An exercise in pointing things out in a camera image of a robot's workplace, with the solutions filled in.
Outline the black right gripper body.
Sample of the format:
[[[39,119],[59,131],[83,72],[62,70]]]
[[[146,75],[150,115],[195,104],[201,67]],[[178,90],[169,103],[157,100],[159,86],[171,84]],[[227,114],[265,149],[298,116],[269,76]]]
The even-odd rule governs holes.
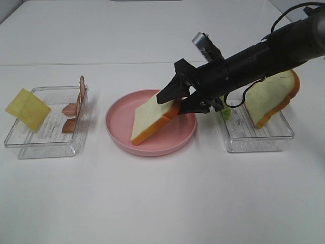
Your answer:
[[[181,59],[174,63],[176,74],[185,75],[191,83],[189,88],[190,95],[199,92],[203,99],[212,106],[216,112],[223,109],[222,103],[219,101],[220,95],[217,95],[217,67],[214,62],[194,67],[185,59]]]

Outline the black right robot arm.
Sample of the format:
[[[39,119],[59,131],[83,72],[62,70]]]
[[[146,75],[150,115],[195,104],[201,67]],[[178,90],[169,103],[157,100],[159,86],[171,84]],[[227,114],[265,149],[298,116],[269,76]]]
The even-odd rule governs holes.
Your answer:
[[[223,109],[221,96],[252,82],[298,67],[324,55],[324,4],[306,7],[307,18],[271,32],[245,50],[224,58],[205,33],[193,43],[207,63],[194,67],[181,59],[174,64],[175,76],[157,94],[157,102],[182,99],[179,114],[208,113]]]

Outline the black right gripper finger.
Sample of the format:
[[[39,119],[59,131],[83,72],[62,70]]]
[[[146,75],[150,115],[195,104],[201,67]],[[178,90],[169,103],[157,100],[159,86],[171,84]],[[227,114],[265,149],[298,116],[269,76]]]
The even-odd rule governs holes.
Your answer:
[[[178,114],[188,114],[188,113],[209,113],[210,107],[212,105],[203,99],[198,91],[192,93],[186,99],[181,101],[181,106]]]
[[[157,95],[158,104],[163,104],[175,99],[187,98],[190,96],[190,80],[183,74],[175,74],[168,85]]]

